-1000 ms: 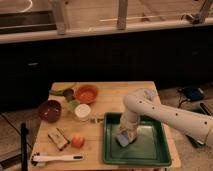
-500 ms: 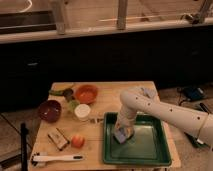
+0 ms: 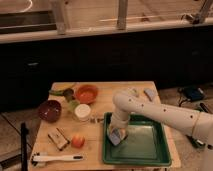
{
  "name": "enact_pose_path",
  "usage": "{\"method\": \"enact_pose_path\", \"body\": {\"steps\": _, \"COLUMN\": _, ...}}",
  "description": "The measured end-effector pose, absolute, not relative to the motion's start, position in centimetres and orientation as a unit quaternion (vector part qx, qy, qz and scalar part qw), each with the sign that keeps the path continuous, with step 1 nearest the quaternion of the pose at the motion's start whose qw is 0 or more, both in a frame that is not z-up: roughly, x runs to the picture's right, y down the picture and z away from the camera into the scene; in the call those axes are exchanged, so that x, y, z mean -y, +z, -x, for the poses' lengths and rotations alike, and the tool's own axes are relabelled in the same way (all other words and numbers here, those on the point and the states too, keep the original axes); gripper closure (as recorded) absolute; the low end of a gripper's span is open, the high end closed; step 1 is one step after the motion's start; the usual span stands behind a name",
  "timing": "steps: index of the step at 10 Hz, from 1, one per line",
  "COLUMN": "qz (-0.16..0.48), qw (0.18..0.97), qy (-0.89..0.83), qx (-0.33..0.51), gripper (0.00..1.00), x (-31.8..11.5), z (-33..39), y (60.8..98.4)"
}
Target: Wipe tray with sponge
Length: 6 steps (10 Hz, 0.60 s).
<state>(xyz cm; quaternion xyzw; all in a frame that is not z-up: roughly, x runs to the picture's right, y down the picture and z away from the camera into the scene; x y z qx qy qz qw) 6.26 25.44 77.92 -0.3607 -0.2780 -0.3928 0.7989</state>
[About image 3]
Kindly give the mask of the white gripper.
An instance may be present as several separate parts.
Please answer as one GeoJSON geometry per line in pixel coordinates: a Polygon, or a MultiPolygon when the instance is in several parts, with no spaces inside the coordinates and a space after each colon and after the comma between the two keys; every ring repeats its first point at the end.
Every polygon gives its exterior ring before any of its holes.
{"type": "Polygon", "coordinates": [[[120,118],[116,115],[111,116],[110,125],[108,127],[108,133],[112,134],[116,132],[119,139],[123,140],[127,136],[127,126],[130,118],[120,118]]]}

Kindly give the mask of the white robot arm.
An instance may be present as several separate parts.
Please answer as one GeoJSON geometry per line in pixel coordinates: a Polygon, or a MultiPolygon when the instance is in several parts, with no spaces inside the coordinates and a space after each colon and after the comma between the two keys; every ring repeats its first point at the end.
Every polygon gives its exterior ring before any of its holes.
{"type": "Polygon", "coordinates": [[[114,145],[124,139],[130,114],[142,114],[202,141],[205,148],[199,171],[213,171],[213,114],[142,100],[131,89],[116,92],[113,104],[115,110],[107,134],[114,145]]]}

